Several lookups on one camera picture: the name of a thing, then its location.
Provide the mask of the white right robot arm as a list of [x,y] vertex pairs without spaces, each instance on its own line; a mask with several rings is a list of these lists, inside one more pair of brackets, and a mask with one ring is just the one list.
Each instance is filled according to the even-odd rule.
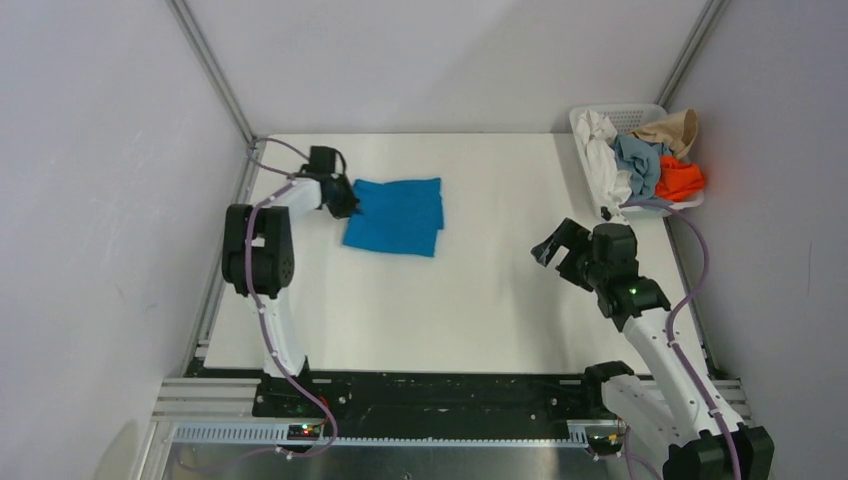
[[626,224],[588,230],[566,218],[531,254],[547,266],[561,248],[561,278],[595,294],[603,317],[636,349],[662,397],[648,393],[622,361],[584,372],[584,410],[613,413],[662,463],[661,479],[767,479],[774,442],[762,426],[750,427],[683,349],[676,309],[653,279],[641,275],[638,240]]

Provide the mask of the aluminium left corner post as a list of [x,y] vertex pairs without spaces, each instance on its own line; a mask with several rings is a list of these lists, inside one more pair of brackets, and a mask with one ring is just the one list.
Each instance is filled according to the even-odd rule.
[[255,133],[189,2],[167,0],[166,4],[240,137],[247,145],[252,145]]

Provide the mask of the beige crumpled t-shirt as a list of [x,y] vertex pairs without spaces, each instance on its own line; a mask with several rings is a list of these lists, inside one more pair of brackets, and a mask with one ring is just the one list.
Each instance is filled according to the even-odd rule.
[[694,109],[687,109],[640,126],[631,131],[630,135],[649,143],[663,143],[677,159],[684,159],[693,147],[698,132],[698,113]]

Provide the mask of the right controller board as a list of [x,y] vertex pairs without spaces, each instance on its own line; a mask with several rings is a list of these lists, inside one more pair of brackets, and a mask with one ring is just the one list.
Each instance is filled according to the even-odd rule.
[[587,440],[586,451],[593,457],[620,457],[624,447],[624,437],[619,434],[606,436],[591,435]]

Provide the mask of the grey-blue crumpled t-shirt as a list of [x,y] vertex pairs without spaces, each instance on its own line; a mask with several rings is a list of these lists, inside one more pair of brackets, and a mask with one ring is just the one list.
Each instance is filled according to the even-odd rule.
[[619,170],[630,173],[632,201],[657,200],[655,187],[660,178],[660,157],[670,155],[663,143],[649,143],[630,135],[618,135],[612,149]]

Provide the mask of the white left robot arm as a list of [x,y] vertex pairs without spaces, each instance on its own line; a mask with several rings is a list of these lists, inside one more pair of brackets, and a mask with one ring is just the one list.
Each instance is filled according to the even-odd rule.
[[277,403],[292,416],[314,406],[314,387],[299,376],[307,364],[297,339],[289,298],[295,274],[293,224],[303,215],[326,210],[346,219],[360,210],[347,176],[347,162],[334,147],[312,146],[300,169],[255,204],[232,204],[225,214],[221,272],[259,318],[264,344],[263,370],[290,379],[277,391]]

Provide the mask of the white plastic laundry basket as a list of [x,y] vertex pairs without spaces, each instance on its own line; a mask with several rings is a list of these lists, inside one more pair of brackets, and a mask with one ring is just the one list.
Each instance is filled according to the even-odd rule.
[[596,104],[572,109],[569,122],[598,217],[666,216],[703,203],[707,177],[688,158],[699,133],[696,110]]

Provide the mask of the left controller board with LEDs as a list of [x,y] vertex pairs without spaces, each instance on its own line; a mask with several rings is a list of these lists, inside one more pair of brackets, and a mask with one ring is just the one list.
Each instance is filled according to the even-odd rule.
[[289,424],[286,431],[286,440],[289,442],[315,442],[322,438],[322,434],[323,426],[321,424]]

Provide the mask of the aluminium front frame rail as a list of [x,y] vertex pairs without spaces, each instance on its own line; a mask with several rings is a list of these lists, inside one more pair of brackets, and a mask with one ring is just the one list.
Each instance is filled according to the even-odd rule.
[[766,479],[735,381],[675,399],[617,364],[582,375],[253,371],[165,380],[139,479]]

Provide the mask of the bright blue t-shirt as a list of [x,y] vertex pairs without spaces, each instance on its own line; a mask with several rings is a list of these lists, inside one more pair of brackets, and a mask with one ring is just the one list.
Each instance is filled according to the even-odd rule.
[[445,227],[442,179],[385,183],[358,179],[353,190],[359,211],[342,236],[346,247],[385,254],[435,256]]

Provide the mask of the white crumpled t-shirt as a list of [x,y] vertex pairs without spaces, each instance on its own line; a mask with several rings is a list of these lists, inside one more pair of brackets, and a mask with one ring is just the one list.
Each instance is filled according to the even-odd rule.
[[612,148],[617,129],[606,115],[585,110],[577,116],[574,134],[583,145],[589,183],[596,188],[599,206],[618,211],[632,195],[632,188],[631,173],[618,167]]

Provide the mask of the aluminium right corner post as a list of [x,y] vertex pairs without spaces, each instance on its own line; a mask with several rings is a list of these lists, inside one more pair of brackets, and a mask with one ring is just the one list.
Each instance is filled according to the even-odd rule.
[[656,104],[668,109],[673,103],[728,4],[728,0],[709,0],[705,3],[655,99]]

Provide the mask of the orange crumpled t-shirt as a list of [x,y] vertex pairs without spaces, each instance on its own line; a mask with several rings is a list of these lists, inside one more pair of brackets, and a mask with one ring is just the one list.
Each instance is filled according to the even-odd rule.
[[681,161],[672,155],[663,155],[660,157],[660,168],[655,195],[661,199],[683,202],[706,187],[706,177],[695,164]]

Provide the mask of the aluminium corner post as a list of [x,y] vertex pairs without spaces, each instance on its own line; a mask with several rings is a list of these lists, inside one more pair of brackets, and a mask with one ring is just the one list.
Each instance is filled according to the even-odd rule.
[[705,3],[655,99],[656,104],[668,109],[673,103],[728,4],[728,0],[709,0]]
[[166,4],[240,137],[247,145],[252,145],[255,133],[189,2],[167,0]]

